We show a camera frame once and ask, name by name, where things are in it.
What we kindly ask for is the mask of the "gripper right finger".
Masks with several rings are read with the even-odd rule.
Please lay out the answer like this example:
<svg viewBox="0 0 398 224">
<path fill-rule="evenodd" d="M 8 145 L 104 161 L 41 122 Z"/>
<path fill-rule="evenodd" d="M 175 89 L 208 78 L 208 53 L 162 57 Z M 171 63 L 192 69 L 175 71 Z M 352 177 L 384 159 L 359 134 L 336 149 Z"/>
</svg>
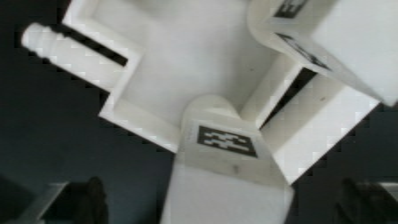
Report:
<svg viewBox="0 0 398 224">
<path fill-rule="evenodd" d="M 398 182 L 343 180 L 335 224 L 398 224 Z"/>
</svg>

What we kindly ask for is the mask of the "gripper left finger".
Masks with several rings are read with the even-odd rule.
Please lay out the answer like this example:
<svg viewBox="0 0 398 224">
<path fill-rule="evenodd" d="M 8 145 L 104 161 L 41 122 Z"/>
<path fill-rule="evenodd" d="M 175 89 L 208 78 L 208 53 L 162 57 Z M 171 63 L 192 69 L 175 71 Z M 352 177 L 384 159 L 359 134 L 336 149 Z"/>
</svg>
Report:
<svg viewBox="0 0 398 224">
<path fill-rule="evenodd" d="M 102 179 L 50 183 L 13 224 L 109 224 Z"/>
</svg>

